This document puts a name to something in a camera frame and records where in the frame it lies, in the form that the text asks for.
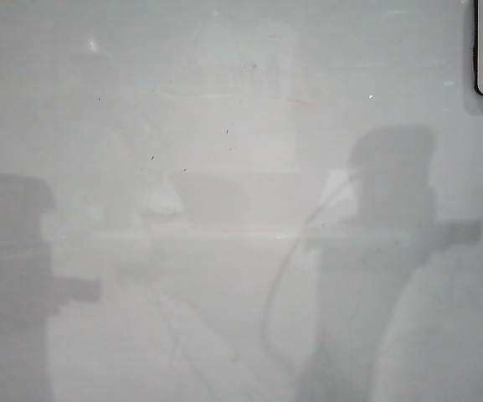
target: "reflective surface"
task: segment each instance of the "reflective surface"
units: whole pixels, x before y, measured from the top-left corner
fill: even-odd
[[[483,400],[473,14],[0,1],[0,402]]]

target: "white wall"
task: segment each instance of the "white wall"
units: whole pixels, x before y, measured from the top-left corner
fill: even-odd
[[[0,0],[0,402],[483,400],[471,0]]]

